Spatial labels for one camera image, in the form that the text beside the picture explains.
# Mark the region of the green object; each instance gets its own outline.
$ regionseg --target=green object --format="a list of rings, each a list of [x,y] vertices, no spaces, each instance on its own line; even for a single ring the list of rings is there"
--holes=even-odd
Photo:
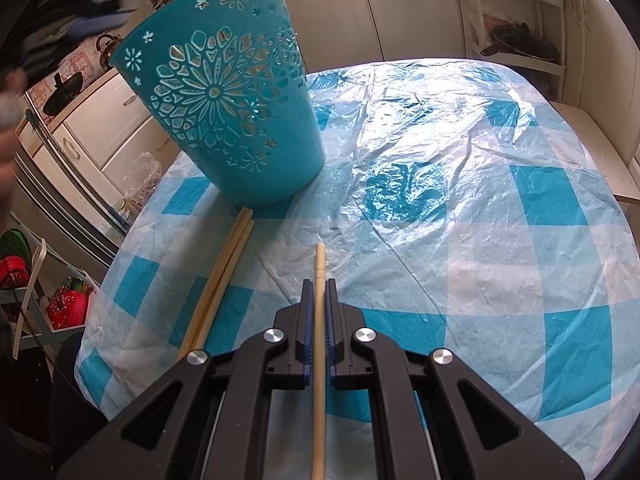
[[[20,229],[9,229],[0,237],[0,257],[20,256],[31,272],[31,247]]]

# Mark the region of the black cable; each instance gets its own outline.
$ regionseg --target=black cable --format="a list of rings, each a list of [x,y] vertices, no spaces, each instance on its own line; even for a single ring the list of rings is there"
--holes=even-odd
[[[66,375],[63,374],[62,371],[60,371],[60,368],[58,368],[55,361],[52,360],[51,357],[49,357],[49,354],[47,354],[47,351],[45,350],[44,345],[40,342],[40,339],[36,336],[36,331],[31,326],[31,323],[29,323],[29,321],[27,320],[27,315],[26,315],[27,313],[22,309],[22,302],[18,300],[18,295],[15,293],[15,289],[12,288],[11,290],[14,293],[15,303],[19,305],[22,318],[24,319],[24,322],[27,324],[27,328],[31,332],[31,336],[33,336],[33,340],[36,342],[36,345],[38,345],[38,348],[40,348],[40,351],[44,354],[45,359],[49,362],[49,364],[51,364],[54,371],[56,371],[58,375],[62,377],[62,379],[74,391],[74,393],[82,399],[82,402],[85,402],[87,405],[91,406],[94,410],[96,410],[97,408],[84,398],[84,395],[78,390],[78,388],[74,384],[72,384],[71,381],[69,381],[69,379],[66,378]]]

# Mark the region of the pair of wooden sticks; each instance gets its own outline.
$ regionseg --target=pair of wooden sticks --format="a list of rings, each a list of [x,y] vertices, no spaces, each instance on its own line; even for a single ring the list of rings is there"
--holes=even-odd
[[[193,311],[193,316],[187,327],[187,333],[184,335],[178,352],[177,361],[185,357],[191,350],[204,348],[213,320],[218,312],[220,301],[225,294],[226,286],[236,270],[242,250],[244,250],[249,234],[254,228],[255,220],[252,219],[253,214],[254,210],[243,207],[231,231],[226,236],[218,259],[213,265],[213,270]]]

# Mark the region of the clear plastic bag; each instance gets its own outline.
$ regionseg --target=clear plastic bag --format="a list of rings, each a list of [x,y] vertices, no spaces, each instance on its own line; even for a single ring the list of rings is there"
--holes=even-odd
[[[124,200],[138,213],[155,193],[162,179],[162,166],[149,152],[140,153],[124,179]]]

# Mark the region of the dark pants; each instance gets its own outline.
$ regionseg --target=dark pants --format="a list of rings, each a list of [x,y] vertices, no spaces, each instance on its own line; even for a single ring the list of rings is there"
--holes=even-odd
[[[67,339],[56,359],[51,392],[51,465],[57,471],[76,450],[85,444],[107,423],[105,416],[84,402],[74,377],[76,357],[80,349],[82,333]],[[60,377],[62,374],[73,388]]]

